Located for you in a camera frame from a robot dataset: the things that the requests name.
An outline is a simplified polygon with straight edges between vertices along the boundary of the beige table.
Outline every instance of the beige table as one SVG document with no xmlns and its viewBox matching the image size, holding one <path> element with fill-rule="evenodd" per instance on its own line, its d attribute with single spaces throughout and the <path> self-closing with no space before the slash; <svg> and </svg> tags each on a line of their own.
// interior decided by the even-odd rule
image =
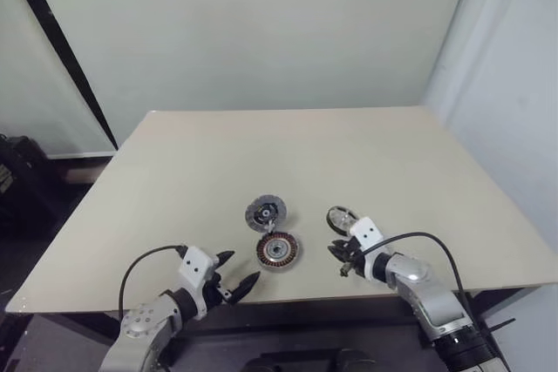
<svg viewBox="0 0 558 372">
<path fill-rule="evenodd" d="M 297 265 L 264 272 L 246 301 L 389 294 L 338 275 L 326 247 L 330 206 L 371 216 L 385 235 L 427 231 L 453 251 L 471 290 L 558 281 L 556 255 L 512 201 L 423 107 L 262 112 L 151 112 L 125 142 L 7 310 L 110 311 L 130 262 L 153 247 L 186 243 L 235 250 L 234 285 L 259 266 L 258 233 L 244 221 L 257 196 L 281 196 Z M 430 261 L 455 287 L 441 250 L 411 239 L 395 249 Z M 126 306 L 174 285 L 173 252 L 142 261 Z"/>
</svg>

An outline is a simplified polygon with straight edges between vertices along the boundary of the black cable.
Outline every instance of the black cable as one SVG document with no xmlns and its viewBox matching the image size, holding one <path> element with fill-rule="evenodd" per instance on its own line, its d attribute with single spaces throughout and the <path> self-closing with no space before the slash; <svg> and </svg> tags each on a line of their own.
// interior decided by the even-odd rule
<svg viewBox="0 0 558 372">
<path fill-rule="evenodd" d="M 452 265 L 453 276 L 455 276 L 455 281 L 457 282 L 457 288 L 459 290 L 459 298 L 461 299 L 461 304 L 465 308 L 465 311 L 467 311 L 467 313 L 469 314 L 469 317 L 471 317 L 471 321 L 473 321 L 473 325 L 475 326 L 475 328 L 478 331 L 480 331 L 479 324 L 477 323 L 477 321 L 476 321 L 476 319 L 473 315 L 473 311 L 471 310 L 471 305 L 469 304 L 469 300 L 467 299 L 467 296 L 465 294 L 465 289 L 463 288 L 463 282 L 461 282 L 461 276 L 459 275 L 459 270 L 457 269 L 457 263 L 455 263 L 455 259 L 452 256 L 452 252 L 450 252 L 450 249 L 447 248 L 447 246 L 444 244 L 444 242 L 442 240 L 440 240 L 438 237 L 436 237 L 435 235 L 430 234 L 430 233 L 423 233 L 423 232 L 420 232 L 420 231 L 417 231 L 417 232 L 414 232 L 414 233 L 405 233 L 405 234 L 396 235 L 395 237 L 391 237 L 389 239 L 380 241 L 379 243 L 375 244 L 372 247 L 368 247 L 362 253 L 353 256 L 349 260 L 349 262 L 354 263 L 354 261 L 357 257 L 365 256 L 368 253 L 373 252 L 374 250 L 378 250 L 382 246 L 386 246 L 386 245 L 392 243 L 393 241 L 408 239 L 410 237 L 426 237 L 428 239 L 436 241 L 436 243 L 438 243 L 438 245 L 440 247 L 442 247 L 442 249 L 444 250 L 444 253 L 446 253 L 447 259 L 450 261 L 450 265 Z"/>
<path fill-rule="evenodd" d="M 128 276 L 130 276 L 130 273 L 132 272 L 132 269 L 142 259 L 146 258 L 150 254 L 161 252 L 163 250 L 176 250 L 179 253 L 180 257 L 183 258 L 184 254 L 186 254 L 187 249 L 188 249 L 188 247 L 186 247 L 184 245 L 157 247 L 157 248 L 154 248 L 153 250 L 149 250 L 148 252 L 143 253 L 140 257 L 138 257 L 136 260 L 133 261 L 133 263 L 130 265 L 128 270 L 126 270 L 126 273 L 124 274 L 124 277 L 122 278 L 122 282 L 120 283 L 120 292 L 119 292 L 119 318 L 120 318 L 120 321 L 122 321 L 122 319 L 124 318 L 124 288 L 126 287 L 126 281 L 128 280 Z"/>
</svg>

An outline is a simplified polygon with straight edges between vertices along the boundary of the metal disc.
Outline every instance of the metal disc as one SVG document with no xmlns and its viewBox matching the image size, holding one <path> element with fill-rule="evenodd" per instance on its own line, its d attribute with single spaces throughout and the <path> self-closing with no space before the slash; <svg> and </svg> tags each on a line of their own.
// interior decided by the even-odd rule
<svg viewBox="0 0 558 372">
<path fill-rule="evenodd" d="M 358 217 L 344 206 L 332 206 L 325 216 L 325 220 L 333 231 L 348 237 L 349 230 L 358 221 Z"/>
<path fill-rule="evenodd" d="M 296 260 L 299 246 L 295 237 L 288 233 L 264 235 L 255 248 L 258 261 L 271 269 L 285 268 Z"/>
<path fill-rule="evenodd" d="M 275 195 L 263 195 L 252 202 L 244 214 L 246 223 L 259 233 L 269 233 L 287 218 L 287 207 Z"/>
</svg>

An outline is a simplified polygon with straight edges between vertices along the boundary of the white wall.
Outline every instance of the white wall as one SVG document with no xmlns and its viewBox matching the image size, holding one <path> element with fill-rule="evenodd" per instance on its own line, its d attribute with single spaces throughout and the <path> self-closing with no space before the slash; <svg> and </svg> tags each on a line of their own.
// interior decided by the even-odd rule
<svg viewBox="0 0 558 372">
<path fill-rule="evenodd" d="M 457 0 L 47 0 L 122 142 L 152 109 L 417 105 Z"/>
<path fill-rule="evenodd" d="M 0 132 L 50 155 L 113 151 L 25 0 L 0 0 Z"/>
<path fill-rule="evenodd" d="M 463 0 L 426 103 L 558 252 L 558 0 Z M 514 372 L 555 372 L 558 288 L 497 314 Z"/>
</svg>

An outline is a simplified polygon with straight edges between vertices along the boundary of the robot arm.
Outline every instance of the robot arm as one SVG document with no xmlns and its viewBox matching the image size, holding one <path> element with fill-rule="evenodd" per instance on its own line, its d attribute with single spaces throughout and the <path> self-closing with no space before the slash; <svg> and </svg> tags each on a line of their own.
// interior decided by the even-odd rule
<svg viewBox="0 0 558 372">
<path fill-rule="evenodd" d="M 260 273 L 241 281 L 234 291 L 221 285 L 215 269 L 224 264 L 234 252 L 216 256 L 198 247 L 190 247 L 180 264 L 180 288 L 167 290 L 149 304 L 126 313 L 120 333 L 109 349 L 99 372 L 147 372 L 156 370 L 163 348 L 194 318 L 201 320 L 211 308 L 224 301 L 236 304 L 254 287 Z"/>
<path fill-rule="evenodd" d="M 385 246 L 366 253 L 384 236 L 370 218 L 337 217 L 349 227 L 349 240 L 335 240 L 331 253 L 344 263 L 341 275 L 355 272 L 368 281 L 382 281 L 407 301 L 421 328 L 450 372 L 508 372 L 476 329 L 453 292 L 421 260 L 390 252 Z"/>
</svg>

